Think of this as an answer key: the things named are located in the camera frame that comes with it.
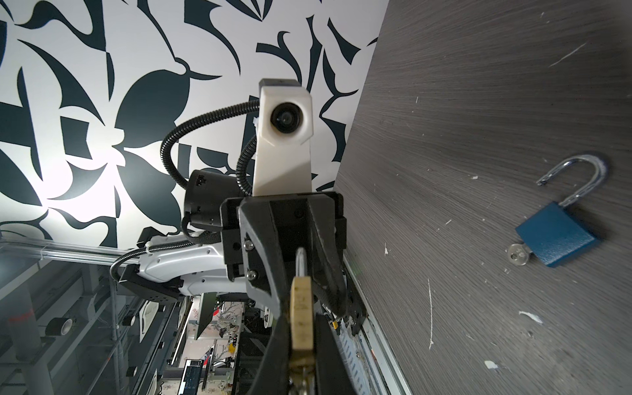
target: silver shackle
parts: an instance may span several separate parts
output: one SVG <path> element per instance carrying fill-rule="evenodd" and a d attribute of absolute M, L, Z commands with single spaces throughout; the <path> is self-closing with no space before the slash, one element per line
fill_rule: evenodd
<path fill-rule="evenodd" d="M 586 194 L 590 193 L 593 189 L 595 189 L 605 181 L 608 175 L 608 166 L 604 162 L 604 160 L 590 154 L 574 155 L 558 163 L 547 174 L 543 175 L 538 181 L 536 181 L 537 185 L 544 185 L 557 173 L 577 162 L 591 163 L 593 166 L 595 166 L 595 174 L 593 174 L 592 178 L 587 184 L 576 190 L 572 195 L 559 203 L 559 206 L 563 209 L 577 202 L 581 197 L 584 197 Z"/>

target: floral wall pattern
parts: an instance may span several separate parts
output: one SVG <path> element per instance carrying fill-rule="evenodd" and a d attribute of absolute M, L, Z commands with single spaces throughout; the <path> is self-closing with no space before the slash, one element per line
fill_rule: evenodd
<path fill-rule="evenodd" d="M 131 248 L 177 234 L 184 190 L 159 157 L 178 123 L 295 78 L 313 97 L 314 190 L 332 188 L 387 0 L 0 0 L 3 237 Z M 234 174 L 256 114 L 173 150 Z"/>

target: white paper debris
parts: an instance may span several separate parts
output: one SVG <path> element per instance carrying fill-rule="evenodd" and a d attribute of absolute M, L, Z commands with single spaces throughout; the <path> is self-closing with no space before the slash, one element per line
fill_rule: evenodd
<path fill-rule="evenodd" d="M 485 366 L 488 369 L 498 369 L 498 365 L 496 365 L 494 361 L 485 361 Z"/>
<path fill-rule="evenodd" d="M 532 320 L 534 320 L 538 324 L 544 324 L 544 321 L 542 321 L 542 319 L 540 317 L 538 317 L 537 315 L 535 315 L 533 313 L 518 312 L 518 314 L 526 315 L 527 317 L 531 318 Z"/>

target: scratch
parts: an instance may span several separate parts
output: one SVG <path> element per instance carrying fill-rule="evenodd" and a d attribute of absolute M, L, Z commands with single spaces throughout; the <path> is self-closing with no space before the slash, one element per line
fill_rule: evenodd
<path fill-rule="evenodd" d="M 552 65 L 550 65 L 549 67 L 551 67 L 551 66 L 555 66 L 557 63 L 560 63 L 560 62 L 561 62 L 561 61 L 563 61 L 564 59 L 568 58 L 570 55 L 572 55 L 572 54 L 574 54 L 575 52 L 579 51 L 579 50 L 580 50 L 580 48 L 581 48 L 581 47 L 583 47 L 583 46 L 585 46 L 586 44 L 588 44 L 588 41 L 586 41 L 585 43 L 583 43 L 583 44 L 582 44 L 582 45 L 580 45 L 579 47 L 577 47 L 577 48 L 573 49 L 573 50 L 571 51 L 571 53 L 569 53 L 568 55 L 564 56 L 562 59 L 560 59 L 560 60 L 558 60 L 557 62 L 553 63 L 553 64 L 552 64 Z"/>
<path fill-rule="evenodd" d="M 492 203 L 494 203 L 494 200 L 491 201 L 491 203 L 489 203 L 489 205 L 486 207 L 486 209 L 488 209 L 489 207 L 491 207 Z"/>
<path fill-rule="evenodd" d="M 430 298 L 430 346 L 432 348 L 434 342 L 432 341 L 432 291 L 430 290 L 430 279 L 428 279 L 428 297 Z"/>

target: wood grain surface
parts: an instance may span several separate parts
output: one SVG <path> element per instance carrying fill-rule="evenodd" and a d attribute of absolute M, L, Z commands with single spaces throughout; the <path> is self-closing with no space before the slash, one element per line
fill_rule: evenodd
<path fill-rule="evenodd" d="M 391 0 L 336 190 L 415 394 L 632 394 L 630 3 Z M 514 228 L 593 169 L 535 181 L 586 151 L 611 175 L 571 212 L 604 242 L 513 266 Z"/>

